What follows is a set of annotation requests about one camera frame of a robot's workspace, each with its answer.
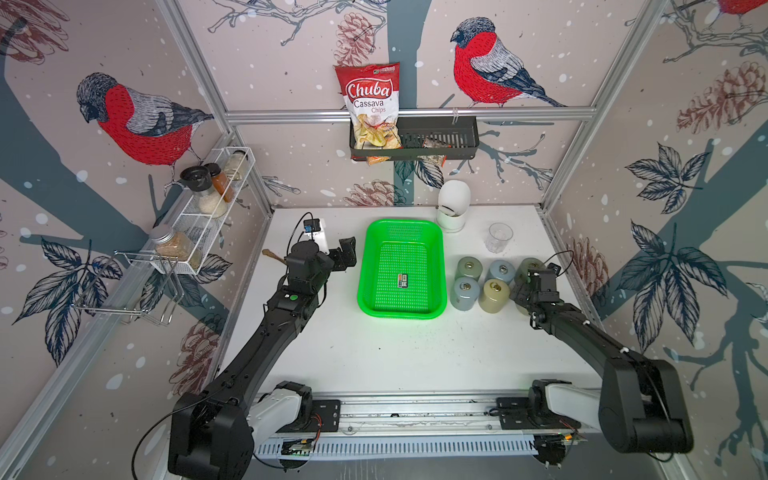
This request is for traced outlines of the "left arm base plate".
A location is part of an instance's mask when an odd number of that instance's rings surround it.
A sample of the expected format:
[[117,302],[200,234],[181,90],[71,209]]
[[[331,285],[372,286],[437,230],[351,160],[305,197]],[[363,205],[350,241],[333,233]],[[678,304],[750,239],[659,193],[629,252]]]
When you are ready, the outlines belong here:
[[277,430],[278,433],[337,432],[341,414],[341,401],[313,400],[300,408],[299,417]]

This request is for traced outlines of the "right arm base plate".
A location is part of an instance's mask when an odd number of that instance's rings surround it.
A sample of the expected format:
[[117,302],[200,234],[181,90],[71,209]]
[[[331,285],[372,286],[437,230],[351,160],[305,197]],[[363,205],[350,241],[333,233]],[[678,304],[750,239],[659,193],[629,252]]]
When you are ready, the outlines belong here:
[[497,397],[487,414],[499,420],[502,430],[580,430],[582,424],[567,416],[529,405],[527,397]]

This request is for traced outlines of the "blue-grey tea canister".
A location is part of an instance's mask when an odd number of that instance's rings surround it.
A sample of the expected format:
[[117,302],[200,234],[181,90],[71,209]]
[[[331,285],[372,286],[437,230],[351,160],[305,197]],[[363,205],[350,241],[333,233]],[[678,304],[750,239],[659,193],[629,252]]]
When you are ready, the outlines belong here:
[[459,311],[473,308],[480,295],[480,286],[472,277],[456,278],[450,291],[451,305]]
[[485,281],[498,280],[504,284],[510,284],[516,275],[515,266],[503,259],[494,260],[491,262]]

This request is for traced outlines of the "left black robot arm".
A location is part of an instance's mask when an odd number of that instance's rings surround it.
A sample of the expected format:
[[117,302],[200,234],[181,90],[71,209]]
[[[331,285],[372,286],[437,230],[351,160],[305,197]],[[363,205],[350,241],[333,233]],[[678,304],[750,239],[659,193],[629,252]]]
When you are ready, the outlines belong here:
[[287,425],[307,423],[309,387],[282,382],[262,400],[256,396],[320,306],[318,296],[327,290],[330,275],[356,265],[356,240],[344,238],[328,252],[313,240],[299,241],[285,262],[286,274],[245,346],[202,392],[185,393],[177,401],[171,414],[170,473],[187,479],[240,479],[266,439]]

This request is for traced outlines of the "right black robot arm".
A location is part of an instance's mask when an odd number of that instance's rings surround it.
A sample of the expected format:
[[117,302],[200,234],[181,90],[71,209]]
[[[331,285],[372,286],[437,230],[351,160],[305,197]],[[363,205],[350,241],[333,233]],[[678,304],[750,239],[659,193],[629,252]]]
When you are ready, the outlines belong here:
[[565,343],[601,377],[596,426],[620,453],[684,454],[693,430],[676,369],[621,345],[593,325],[557,290],[558,272],[530,267],[514,281],[510,298],[530,324]]

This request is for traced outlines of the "green tea canister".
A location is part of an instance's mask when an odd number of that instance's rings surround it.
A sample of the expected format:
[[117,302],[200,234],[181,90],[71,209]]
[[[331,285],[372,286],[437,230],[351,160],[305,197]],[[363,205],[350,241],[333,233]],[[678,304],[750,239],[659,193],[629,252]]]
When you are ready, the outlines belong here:
[[544,270],[546,265],[539,259],[528,257],[521,261],[515,276],[516,285],[524,285],[530,282],[532,272]]
[[455,278],[471,278],[478,282],[482,272],[483,265],[480,260],[472,256],[465,256],[462,257],[457,263]]

